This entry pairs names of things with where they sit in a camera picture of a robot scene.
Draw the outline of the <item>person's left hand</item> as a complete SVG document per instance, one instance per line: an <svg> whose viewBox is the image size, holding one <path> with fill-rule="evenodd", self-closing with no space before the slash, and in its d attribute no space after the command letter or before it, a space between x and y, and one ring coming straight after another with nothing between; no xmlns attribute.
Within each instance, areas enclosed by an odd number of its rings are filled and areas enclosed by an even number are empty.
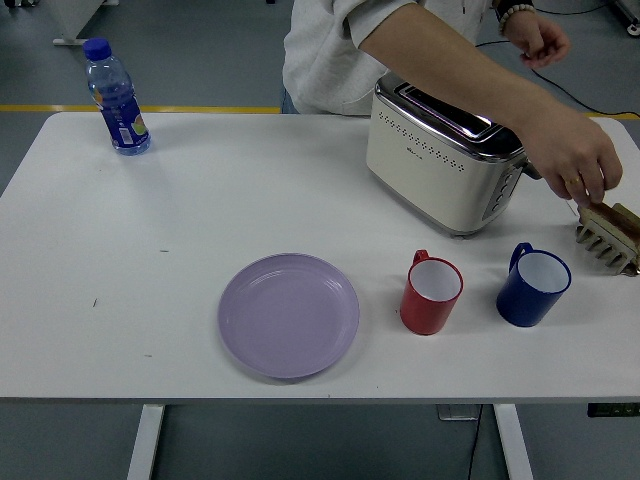
<svg viewBox="0 0 640 480"><path fill-rule="evenodd" d="M529 7L514 10L502 23L502 35L521 52L522 63L539 69L563 60L571 42L562 28Z"/></svg>

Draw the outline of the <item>person's right hand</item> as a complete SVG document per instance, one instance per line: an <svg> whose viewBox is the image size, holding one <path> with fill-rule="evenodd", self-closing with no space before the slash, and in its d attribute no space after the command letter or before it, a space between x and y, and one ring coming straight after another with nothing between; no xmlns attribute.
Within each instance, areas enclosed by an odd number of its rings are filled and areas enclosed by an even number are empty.
<svg viewBox="0 0 640 480"><path fill-rule="evenodd" d="M539 114L517 136L534 168L562 199L580 206L599 204L622 179L623 167L610 137L574 111Z"/></svg>

